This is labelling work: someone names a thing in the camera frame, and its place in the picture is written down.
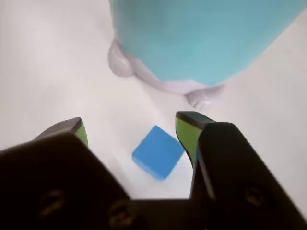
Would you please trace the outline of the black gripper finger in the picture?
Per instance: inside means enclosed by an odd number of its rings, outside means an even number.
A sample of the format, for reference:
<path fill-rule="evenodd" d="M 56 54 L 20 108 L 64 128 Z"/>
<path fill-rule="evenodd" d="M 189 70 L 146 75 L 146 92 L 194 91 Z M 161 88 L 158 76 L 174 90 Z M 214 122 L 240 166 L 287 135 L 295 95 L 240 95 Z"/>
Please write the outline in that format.
<path fill-rule="evenodd" d="M 0 152 L 3 230 L 142 230 L 142 219 L 90 151 L 81 118 Z"/>
<path fill-rule="evenodd" d="M 191 198 L 208 230 L 304 230 L 307 222 L 232 123 L 176 113 L 176 135 L 193 165 Z"/>

